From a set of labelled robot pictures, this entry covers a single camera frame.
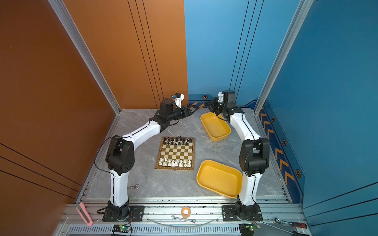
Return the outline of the wooden chess board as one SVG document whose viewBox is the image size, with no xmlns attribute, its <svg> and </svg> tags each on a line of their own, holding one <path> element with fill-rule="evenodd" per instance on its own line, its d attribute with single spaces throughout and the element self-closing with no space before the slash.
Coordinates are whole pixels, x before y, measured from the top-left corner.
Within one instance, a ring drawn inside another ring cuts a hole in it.
<svg viewBox="0 0 378 236">
<path fill-rule="evenodd" d="M 194 171 L 195 138 L 162 137 L 155 169 Z"/>
</svg>

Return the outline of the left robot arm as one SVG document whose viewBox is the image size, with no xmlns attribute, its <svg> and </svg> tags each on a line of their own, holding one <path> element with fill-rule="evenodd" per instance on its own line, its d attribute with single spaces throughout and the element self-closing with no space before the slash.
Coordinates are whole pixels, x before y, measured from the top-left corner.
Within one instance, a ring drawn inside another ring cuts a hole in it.
<svg viewBox="0 0 378 236">
<path fill-rule="evenodd" d="M 135 164 L 134 151 L 151 137 L 172 126 L 172 121 L 179 121 L 194 114 L 198 107 L 182 105 L 182 99 L 165 98 L 160 103 L 149 121 L 137 130 L 124 136 L 113 136 L 110 139 L 105 161 L 111 177 L 111 195 L 106 212 L 111 212 L 121 219 L 129 215 L 128 178 Z"/>
</svg>

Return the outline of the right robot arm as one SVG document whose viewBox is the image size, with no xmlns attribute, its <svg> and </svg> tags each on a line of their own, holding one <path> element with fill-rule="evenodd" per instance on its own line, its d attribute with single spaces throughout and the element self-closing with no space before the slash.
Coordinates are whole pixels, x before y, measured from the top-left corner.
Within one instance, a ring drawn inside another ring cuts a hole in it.
<svg viewBox="0 0 378 236">
<path fill-rule="evenodd" d="M 242 221 L 262 221 L 262 212 L 256 198 L 259 181 L 270 164 L 269 140 L 257 134 L 249 124 L 244 111 L 237 106 L 235 91 L 219 92 L 207 107 L 216 116 L 221 115 L 221 119 L 236 130 L 242 141 L 239 165 L 243 181 L 235 204 L 236 215 Z"/>
</svg>

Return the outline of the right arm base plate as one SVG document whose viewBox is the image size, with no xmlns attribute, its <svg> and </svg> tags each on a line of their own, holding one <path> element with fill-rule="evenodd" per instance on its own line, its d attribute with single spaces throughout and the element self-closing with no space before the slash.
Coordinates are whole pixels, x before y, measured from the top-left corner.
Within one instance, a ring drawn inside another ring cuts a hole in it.
<svg viewBox="0 0 378 236">
<path fill-rule="evenodd" d="M 222 219 L 229 221 L 263 221 L 262 211 L 259 206 L 248 206 L 249 209 L 242 211 L 236 206 L 222 206 Z"/>
</svg>

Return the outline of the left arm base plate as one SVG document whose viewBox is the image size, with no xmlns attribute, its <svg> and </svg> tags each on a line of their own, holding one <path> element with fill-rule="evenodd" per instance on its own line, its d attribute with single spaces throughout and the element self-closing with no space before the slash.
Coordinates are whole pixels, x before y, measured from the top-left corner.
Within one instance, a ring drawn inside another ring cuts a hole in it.
<svg viewBox="0 0 378 236">
<path fill-rule="evenodd" d="M 107 206 L 102 218 L 103 222 L 141 222 L 144 206 Z"/>
</svg>

